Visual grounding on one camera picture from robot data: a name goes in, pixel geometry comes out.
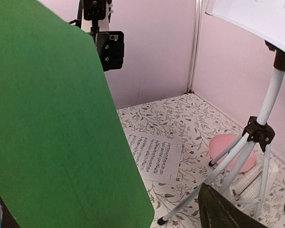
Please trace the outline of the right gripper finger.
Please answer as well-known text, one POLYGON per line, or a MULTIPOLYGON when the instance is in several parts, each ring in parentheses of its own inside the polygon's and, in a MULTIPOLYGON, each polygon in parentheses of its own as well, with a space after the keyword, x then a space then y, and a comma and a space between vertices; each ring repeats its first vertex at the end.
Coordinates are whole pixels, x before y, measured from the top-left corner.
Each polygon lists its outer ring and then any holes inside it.
POLYGON ((203 228, 266 228, 265 225, 238 210, 208 184, 202 183, 198 204, 203 228))

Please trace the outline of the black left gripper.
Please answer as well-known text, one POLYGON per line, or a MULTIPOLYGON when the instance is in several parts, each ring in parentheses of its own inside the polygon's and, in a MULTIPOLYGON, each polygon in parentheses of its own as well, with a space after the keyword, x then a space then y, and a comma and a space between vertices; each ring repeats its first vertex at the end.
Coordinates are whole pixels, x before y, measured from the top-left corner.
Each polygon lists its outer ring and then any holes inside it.
POLYGON ((89 35, 93 38, 104 71, 121 69, 124 63, 124 33, 103 31, 89 35))

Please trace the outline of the green sheet music paper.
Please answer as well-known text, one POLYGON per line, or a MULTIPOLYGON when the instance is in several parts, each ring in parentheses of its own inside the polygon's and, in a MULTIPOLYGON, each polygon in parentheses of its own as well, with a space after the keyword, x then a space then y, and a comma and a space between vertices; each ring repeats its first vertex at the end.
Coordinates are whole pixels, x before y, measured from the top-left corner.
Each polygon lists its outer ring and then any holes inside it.
POLYGON ((22 228, 154 218, 92 37, 36 0, 0 0, 0 195, 22 228))

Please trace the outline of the grey perforated music stand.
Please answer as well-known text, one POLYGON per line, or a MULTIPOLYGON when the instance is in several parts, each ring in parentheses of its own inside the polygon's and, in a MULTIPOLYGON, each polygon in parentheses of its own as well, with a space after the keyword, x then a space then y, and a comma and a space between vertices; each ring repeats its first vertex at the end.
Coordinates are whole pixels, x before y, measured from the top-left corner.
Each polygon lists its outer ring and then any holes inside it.
MULTIPOLYGON (((180 48, 181 56, 169 62, 189 69, 193 24, 197 4, 193 0, 157 1, 164 7, 161 27, 169 41, 164 47, 180 48)), ((256 114, 265 97, 274 54, 251 32, 222 19, 201 16, 197 70, 193 90, 239 124, 256 114)))

